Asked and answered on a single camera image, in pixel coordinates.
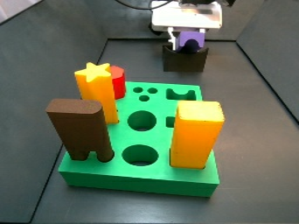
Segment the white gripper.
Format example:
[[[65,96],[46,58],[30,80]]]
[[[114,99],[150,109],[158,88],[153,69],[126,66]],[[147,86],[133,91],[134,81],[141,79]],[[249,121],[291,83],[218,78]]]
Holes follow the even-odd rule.
[[[181,31],[201,30],[199,47],[205,47],[206,29],[222,27],[222,6],[214,1],[210,4],[182,4],[174,0],[162,6],[165,1],[153,1],[153,28],[155,31],[169,33],[169,42],[173,50],[179,49],[178,37]]]

